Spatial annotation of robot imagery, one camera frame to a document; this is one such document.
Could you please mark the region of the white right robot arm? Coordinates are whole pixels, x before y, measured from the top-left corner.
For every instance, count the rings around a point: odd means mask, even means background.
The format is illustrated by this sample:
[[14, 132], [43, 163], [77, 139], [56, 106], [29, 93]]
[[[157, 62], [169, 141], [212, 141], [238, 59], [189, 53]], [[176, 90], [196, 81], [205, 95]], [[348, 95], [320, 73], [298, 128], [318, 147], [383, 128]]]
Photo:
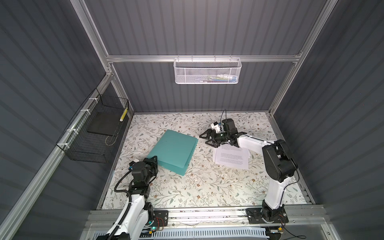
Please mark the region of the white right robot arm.
[[283, 222], [286, 216], [283, 196], [286, 188], [294, 184], [292, 178], [298, 170], [287, 143], [284, 140], [261, 140], [246, 132], [239, 132], [233, 119], [214, 122], [199, 135], [206, 145], [218, 148], [227, 144], [251, 150], [263, 156], [266, 172], [270, 177], [267, 195], [262, 202], [259, 216], [265, 223]]

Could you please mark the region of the printed white paper sheet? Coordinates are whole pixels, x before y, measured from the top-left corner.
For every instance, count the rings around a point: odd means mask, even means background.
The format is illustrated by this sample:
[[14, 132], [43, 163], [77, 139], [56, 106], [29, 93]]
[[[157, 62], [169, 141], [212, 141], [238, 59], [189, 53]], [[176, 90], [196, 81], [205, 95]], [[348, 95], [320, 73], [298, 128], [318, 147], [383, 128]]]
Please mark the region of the printed white paper sheet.
[[249, 150], [224, 144], [217, 148], [215, 164], [228, 168], [248, 170], [249, 158]]

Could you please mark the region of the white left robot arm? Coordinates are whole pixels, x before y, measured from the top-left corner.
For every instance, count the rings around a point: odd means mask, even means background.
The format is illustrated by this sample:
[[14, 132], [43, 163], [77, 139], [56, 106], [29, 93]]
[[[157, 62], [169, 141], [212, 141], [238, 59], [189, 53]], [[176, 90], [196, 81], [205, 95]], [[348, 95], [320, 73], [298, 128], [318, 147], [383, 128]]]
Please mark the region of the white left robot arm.
[[[157, 156], [130, 163], [129, 171], [114, 187], [114, 192], [127, 195], [127, 202], [110, 230], [105, 235], [97, 237], [98, 240], [137, 240], [143, 229], [153, 224], [155, 213], [148, 197], [150, 184], [156, 179], [157, 174]], [[133, 176], [128, 189], [119, 190], [119, 184], [128, 175]]]

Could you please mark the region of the teal file folder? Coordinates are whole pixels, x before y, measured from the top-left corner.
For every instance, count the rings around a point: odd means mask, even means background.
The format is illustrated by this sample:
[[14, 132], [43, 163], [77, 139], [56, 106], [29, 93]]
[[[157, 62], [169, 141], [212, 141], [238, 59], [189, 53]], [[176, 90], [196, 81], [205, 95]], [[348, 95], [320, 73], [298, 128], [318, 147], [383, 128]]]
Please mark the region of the teal file folder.
[[159, 166], [184, 176], [196, 149], [198, 139], [166, 130], [147, 158], [156, 156]]

